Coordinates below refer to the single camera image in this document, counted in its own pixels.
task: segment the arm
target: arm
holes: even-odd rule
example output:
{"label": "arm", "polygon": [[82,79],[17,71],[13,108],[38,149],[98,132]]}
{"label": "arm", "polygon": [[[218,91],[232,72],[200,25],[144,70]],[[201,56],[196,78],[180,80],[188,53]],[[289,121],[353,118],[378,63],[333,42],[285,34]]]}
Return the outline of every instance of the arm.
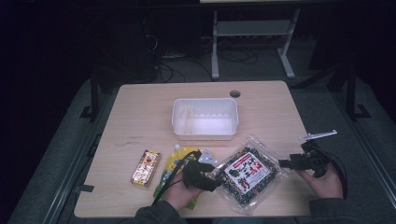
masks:
{"label": "arm", "polygon": [[332,165],[326,165],[326,174],[314,178],[306,171],[297,171],[319,197],[309,202],[311,224],[315,223],[358,223],[358,220],[349,214],[347,202],[343,199],[343,188]]}
{"label": "arm", "polygon": [[182,172],[179,172],[173,179],[173,183],[166,190],[163,201],[143,207],[137,210],[134,216],[135,223],[178,223],[180,215],[178,211],[183,209],[191,199],[198,197],[203,190],[201,189],[187,189],[184,186]]}

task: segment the light wood tabletop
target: light wood tabletop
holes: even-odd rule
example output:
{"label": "light wood tabletop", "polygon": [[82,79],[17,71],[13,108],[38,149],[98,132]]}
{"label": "light wood tabletop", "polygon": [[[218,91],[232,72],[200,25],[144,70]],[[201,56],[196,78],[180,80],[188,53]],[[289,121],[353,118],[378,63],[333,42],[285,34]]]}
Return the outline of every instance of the light wood tabletop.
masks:
{"label": "light wood tabletop", "polygon": [[[232,140],[180,141],[172,128],[173,104],[179,98],[230,98],[239,91],[239,126]],[[75,208],[77,217],[133,217],[137,209],[152,204],[174,145],[208,147],[225,160],[254,134],[278,159],[302,153],[300,136],[306,135],[287,85],[282,81],[210,82],[124,85],[120,88],[96,150],[85,185]],[[145,149],[161,152],[163,158],[148,189],[131,184],[131,176]],[[253,212],[254,217],[309,216],[312,190],[294,172],[282,179]],[[202,193],[193,210],[182,217],[240,217],[216,191]]]}

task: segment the clear plastic bag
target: clear plastic bag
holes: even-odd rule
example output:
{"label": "clear plastic bag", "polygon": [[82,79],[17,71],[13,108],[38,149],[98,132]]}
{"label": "clear plastic bag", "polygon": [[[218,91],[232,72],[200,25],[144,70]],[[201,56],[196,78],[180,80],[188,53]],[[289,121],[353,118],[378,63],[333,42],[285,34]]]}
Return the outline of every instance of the clear plastic bag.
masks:
{"label": "clear plastic bag", "polygon": [[250,215],[265,195],[287,177],[269,147],[253,135],[211,175],[222,182],[217,192],[233,204],[235,211],[245,215]]}

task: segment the white plastic container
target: white plastic container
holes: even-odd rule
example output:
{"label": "white plastic container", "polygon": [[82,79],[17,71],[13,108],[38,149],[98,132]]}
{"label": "white plastic container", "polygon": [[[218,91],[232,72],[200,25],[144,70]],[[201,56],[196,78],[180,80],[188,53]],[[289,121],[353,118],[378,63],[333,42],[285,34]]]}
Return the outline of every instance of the white plastic container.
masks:
{"label": "white plastic container", "polygon": [[179,140],[231,140],[238,123],[234,99],[175,100],[172,126]]}

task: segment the sleeve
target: sleeve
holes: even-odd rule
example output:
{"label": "sleeve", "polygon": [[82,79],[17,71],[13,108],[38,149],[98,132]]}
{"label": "sleeve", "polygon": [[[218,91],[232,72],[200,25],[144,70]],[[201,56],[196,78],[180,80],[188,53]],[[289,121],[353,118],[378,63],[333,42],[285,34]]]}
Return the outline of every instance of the sleeve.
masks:
{"label": "sleeve", "polygon": [[134,216],[134,223],[178,223],[180,215],[177,210],[166,201],[159,201],[155,205],[142,207]]}
{"label": "sleeve", "polygon": [[318,199],[309,202],[311,212],[310,224],[316,223],[358,223],[358,220],[349,214],[347,202],[343,199]]}

